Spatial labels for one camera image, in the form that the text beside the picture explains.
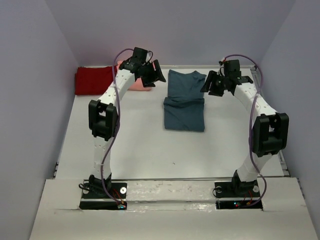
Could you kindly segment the pink t-shirt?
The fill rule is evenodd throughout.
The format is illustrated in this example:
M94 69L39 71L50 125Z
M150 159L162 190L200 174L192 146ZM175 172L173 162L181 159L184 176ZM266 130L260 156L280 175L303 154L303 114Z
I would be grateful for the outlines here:
M138 92L148 92L151 91L151 87L144 87L142 83L142 79L138 78L133 85L131 85L128 89L129 91L138 91Z

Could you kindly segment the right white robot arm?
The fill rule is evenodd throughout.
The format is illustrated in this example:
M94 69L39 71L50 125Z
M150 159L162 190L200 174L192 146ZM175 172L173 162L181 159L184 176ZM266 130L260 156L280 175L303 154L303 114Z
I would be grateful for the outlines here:
M287 145L289 116L272 108L260 94L261 90L249 76L242 75L240 62L222 60L219 71L211 70L201 92L222 97L230 92L249 113L249 153L235 170L231 181L216 183L213 193L218 199L241 198L254 192L265 164Z

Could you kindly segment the blue t-shirt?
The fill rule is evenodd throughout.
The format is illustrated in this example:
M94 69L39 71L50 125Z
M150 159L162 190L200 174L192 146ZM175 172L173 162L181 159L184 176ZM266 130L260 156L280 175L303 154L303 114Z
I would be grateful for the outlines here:
M205 131L204 93L206 75L198 71L168 72L167 96L164 98L164 128L170 131Z

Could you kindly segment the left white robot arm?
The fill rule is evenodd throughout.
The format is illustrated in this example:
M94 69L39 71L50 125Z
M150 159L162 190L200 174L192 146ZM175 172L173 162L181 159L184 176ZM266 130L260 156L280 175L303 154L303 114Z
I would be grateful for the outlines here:
M140 47L130 50L132 55L118 68L111 67L112 82L107 90L88 104L88 125L94 140L93 170L89 176L89 189L101 189L110 199L112 171L111 149L121 125L121 100L129 88L141 79L143 87L155 87L155 82L165 82L158 60L153 52Z

